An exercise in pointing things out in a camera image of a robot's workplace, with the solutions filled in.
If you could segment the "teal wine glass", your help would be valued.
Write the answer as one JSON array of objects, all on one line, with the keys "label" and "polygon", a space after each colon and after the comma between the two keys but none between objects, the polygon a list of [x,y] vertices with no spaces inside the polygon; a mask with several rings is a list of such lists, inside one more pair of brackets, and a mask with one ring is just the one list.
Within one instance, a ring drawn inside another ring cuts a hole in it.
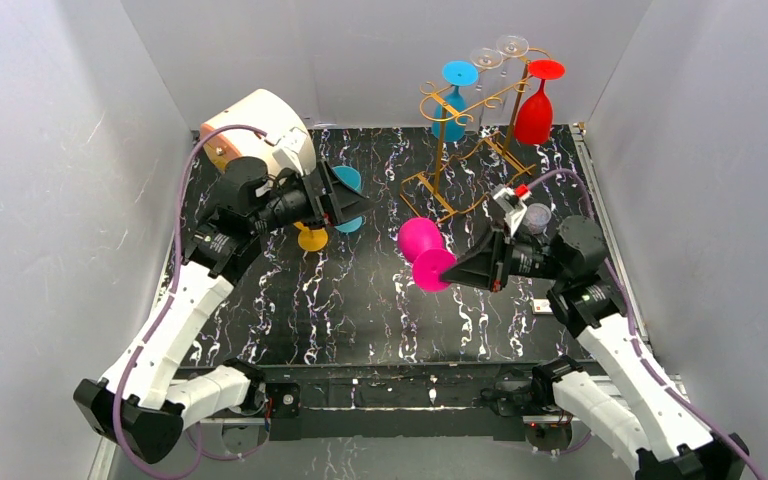
[{"label": "teal wine glass", "polygon": [[358,231],[364,223],[364,217],[362,214],[358,214],[355,207],[358,200],[358,195],[362,191],[362,178],[358,170],[351,166],[338,165],[333,167],[333,171],[336,176],[353,191],[352,195],[340,195],[341,205],[343,207],[349,207],[349,213],[353,216],[351,219],[346,218],[346,221],[336,225],[335,229],[342,234],[350,234]]}]

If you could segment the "orange wine glass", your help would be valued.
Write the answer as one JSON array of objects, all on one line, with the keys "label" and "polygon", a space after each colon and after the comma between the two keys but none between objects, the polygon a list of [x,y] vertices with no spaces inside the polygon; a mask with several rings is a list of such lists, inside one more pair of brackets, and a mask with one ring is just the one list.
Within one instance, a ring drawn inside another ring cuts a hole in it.
[{"label": "orange wine glass", "polygon": [[299,230],[297,243],[305,252],[317,252],[327,245],[329,235],[324,228],[311,229],[301,222],[295,222],[294,226]]}]

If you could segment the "magenta wine glass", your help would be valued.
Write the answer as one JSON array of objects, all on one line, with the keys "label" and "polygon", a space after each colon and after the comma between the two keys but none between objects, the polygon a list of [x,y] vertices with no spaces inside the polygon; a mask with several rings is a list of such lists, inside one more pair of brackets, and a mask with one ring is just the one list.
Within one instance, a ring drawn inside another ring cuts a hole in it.
[{"label": "magenta wine glass", "polygon": [[449,287],[449,283],[442,280],[442,274],[454,265],[456,258],[445,248],[435,222],[424,217],[407,220],[398,231],[397,245],[411,266],[416,286],[430,293]]}]

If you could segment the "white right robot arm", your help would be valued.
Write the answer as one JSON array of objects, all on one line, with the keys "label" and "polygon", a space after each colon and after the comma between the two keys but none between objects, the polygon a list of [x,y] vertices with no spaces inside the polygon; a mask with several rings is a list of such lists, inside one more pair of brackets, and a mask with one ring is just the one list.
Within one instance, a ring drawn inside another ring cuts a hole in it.
[{"label": "white right robot arm", "polygon": [[738,479],[749,465],[745,443],[720,432],[675,389],[628,320],[621,289],[604,272],[600,226],[570,216],[546,244],[519,241],[492,226],[441,274],[445,283],[498,291],[509,276],[552,281],[555,318],[611,379],[606,394],[568,357],[532,370],[530,395],[579,418],[637,479]]}]

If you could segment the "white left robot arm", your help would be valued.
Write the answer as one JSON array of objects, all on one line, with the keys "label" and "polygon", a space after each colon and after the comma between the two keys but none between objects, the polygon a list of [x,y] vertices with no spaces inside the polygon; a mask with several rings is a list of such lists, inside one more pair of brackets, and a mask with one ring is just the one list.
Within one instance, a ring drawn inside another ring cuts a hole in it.
[{"label": "white left robot arm", "polygon": [[90,427],[141,468],[164,459],[186,430],[217,412],[266,406],[264,373],[243,360],[173,382],[207,319],[263,252],[263,237],[295,223],[341,225],[373,206],[324,160],[309,173],[271,174],[254,157],[232,160],[210,200],[192,235],[173,241],[173,276],[160,305],[120,358],[73,394]]}]

